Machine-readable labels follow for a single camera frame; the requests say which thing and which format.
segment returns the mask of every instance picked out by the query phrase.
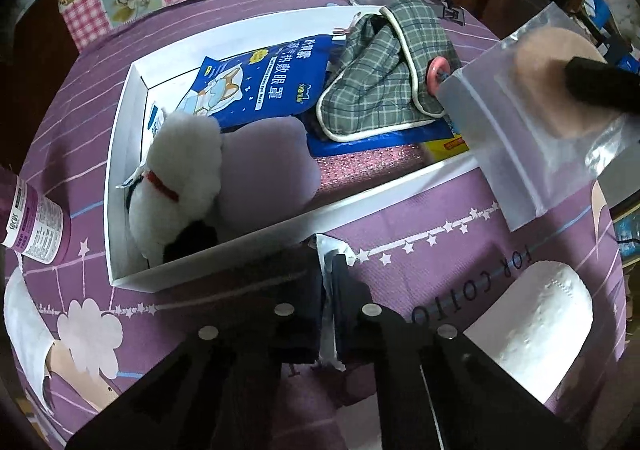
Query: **purple jar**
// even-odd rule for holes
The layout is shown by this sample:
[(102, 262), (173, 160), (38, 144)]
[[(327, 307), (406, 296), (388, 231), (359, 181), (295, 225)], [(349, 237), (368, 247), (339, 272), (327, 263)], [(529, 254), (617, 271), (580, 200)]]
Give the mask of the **purple jar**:
[(71, 219), (56, 203), (0, 166), (0, 241), (43, 264), (60, 263)]

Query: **metal rivet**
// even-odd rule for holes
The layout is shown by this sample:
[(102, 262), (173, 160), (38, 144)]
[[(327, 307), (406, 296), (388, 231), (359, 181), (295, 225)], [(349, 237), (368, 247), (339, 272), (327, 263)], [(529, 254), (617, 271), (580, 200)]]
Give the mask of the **metal rivet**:
[(273, 308), (273, 312), (278, 316), (291, 316), (295, 310), (295, 307), (287, 303), (278, 304)]
[(362, 312), (366, 314), (366, 316), (378, 316), (382, 313), (382, 307), (378, 304), (365, 304), (362, 306)]
[(213, 325), (205, 325), (200, 331), (198, 331), (198, 336), (201, 340), (214, 340), (218, 338), (220, 331)]
[(452, 340), (456, 336), (458, 336), (458, 330), (450, 324), (443, 324), (438, 327), (438, 336), (442, 338), (446, 338), (447, 340)]

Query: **purple tablecloth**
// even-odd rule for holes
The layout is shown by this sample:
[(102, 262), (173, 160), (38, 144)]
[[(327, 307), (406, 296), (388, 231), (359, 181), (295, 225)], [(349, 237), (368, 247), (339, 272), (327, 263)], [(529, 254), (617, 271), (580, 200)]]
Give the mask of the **purple tablecloth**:
[[(74, 301), (95, 301), (102, 318), (121, 325), (123, 340), (114, 350), (117, 376), (107, 380), (117, 393), (187, 332), (232, 321), (257, 287), (295, 277), (314, 256), (298, 250), (287, 260), (276, 257), (262, 264), (259, 271), (230, 271), (154, 295), (110, 287), (102, 200), (111, 127), (130, 63), (215, 26), (327, 3), (347, 0), (200, 0), (169, 8), (85, 50), (47, 111), (20, 175), (71, 211), (72, 238), (62, 264), (45, 267), (25, 260), (24, 278), (55, 338), (60, 338), (61, 318), (74, 320), (69, 314)], [(465, 27), (445, 24), (463, 64), (497, 42), (477, 20), (469, 14), (466, 18)], [(465, 217), (471, 220), (463, 224)], [(594, 324), (571, 375), (548, 402), (560, 416), (580, 419), (622, 353), (621, 262), (606, 211), (597, 231), (594, 227), (590, 188), (511, 234), (481, 172), (474, 170), (330, 235), (349, 242), (358, 253), (354, 270), (377, 302), (405, 316), (423, 305), (433, 325), (446, 321), (462, 329), (532, 261), (559, 260), (574, 267), (593, 296)], [(15, 257), (7, 258), (10, 274)], [(25, 380), (23, 385), (35, 398)], [(40, 415), (49, 421), (50, 444), (60, 448), (96, 412), (56, 373), (46, 379), (45, 389), (53, 414)], [(272, 447), (344, 450), (335, 410), (373, 390), (370, 367), (343, 374), (305, 366), (283, 369)]]

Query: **lavender sponge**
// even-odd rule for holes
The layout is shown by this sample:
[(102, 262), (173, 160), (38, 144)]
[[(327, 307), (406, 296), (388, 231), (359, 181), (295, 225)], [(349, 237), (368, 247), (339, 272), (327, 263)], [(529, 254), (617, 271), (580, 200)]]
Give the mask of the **lavender sponge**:
[(320, 168), (295, 117), (272, 117), (223, 135), (220, 216), (249, 233), (299, 214), (320, 187)]

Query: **green plaid pouch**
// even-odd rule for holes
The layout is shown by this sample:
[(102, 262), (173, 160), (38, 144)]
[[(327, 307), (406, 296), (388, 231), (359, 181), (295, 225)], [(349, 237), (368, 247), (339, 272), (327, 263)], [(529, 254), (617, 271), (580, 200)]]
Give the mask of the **green plaid pouch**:
[(426, 125), (445, 112), (428, 94), (429, 62), (460, 60), (438, 17), (421, 1), (383, 7), (362, 17), (346, 39), (338, 74), (322, 93), (316, 115), (333, 141), (356, 141)]

